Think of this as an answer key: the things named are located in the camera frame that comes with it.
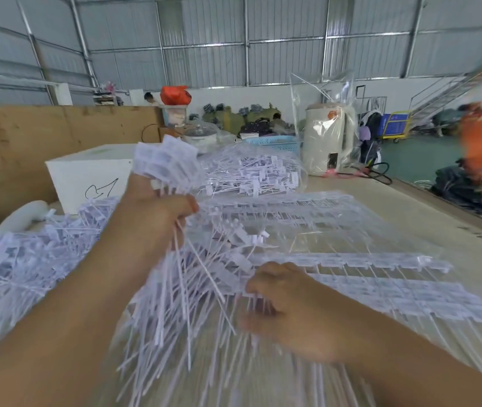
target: wooden board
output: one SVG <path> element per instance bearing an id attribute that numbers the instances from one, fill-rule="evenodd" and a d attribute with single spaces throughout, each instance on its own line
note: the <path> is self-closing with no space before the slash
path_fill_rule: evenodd
<path id="1" fill-rule="evenodd" d="M 33 200 L 57 200 L 45 161 L 102 144 L 160 142 L 156 107 L 0 107 L 0 223 Z"/>

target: blue plastic basket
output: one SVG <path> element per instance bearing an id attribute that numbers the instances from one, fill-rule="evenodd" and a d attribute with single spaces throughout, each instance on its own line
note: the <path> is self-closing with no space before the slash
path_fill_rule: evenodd
<path id="1" fill-rule="evenodd" d="M 408 113 L 400 114 L 383 114 L 380 119 L 379 137 L 385 136 L 400 136 L 404 133 L 407 121 L 409 119 Z"/>
<path id="2" fill-rule="evenodd" d="M 296 136 L 253 137 L 243 141 L 256 145 L 268 145 L 275 150 L 292 151 L 298 154 L 301 144 Z"/>

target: green floor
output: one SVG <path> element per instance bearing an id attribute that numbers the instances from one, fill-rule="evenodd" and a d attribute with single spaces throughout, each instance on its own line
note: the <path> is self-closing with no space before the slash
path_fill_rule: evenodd
<path id="1" fill-rule="evenodd" d="M 463 150 L 455 137 L 416 136 L 395 144 L 385 140 L 382 159 L 390 164 L 387 175 L 414 182 L 435 179 L 435 170 L 453 165 Z"/>

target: white box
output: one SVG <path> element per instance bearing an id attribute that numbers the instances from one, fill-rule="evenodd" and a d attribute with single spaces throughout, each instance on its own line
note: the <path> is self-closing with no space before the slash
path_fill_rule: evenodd
<path id="1" fill-rule="evenodd" d="M 106 144 L 45 162 L 64 212 L 76 214 L 92 198 L 121 196 L 135 147 Z"/>

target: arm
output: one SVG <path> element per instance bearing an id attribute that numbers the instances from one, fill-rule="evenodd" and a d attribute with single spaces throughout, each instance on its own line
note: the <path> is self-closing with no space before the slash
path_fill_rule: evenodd
<path id="1" fill-rule="evenodd" d="M 373 384 L 385 405 L 479 407 L 482 374 L 295 265 L 267 263 L 247 283 L 276 314 L 245 314 L 246 330 L 313 361 L 346 363 Z"/>
<path id="2" fill-rule="evenodd" d="M 169 248 L 193 198 L 157 198 L 132 176 L 100 240 L 0 342 L 0 406 L 77 406 L 88 399 L 117 321 Z"/>

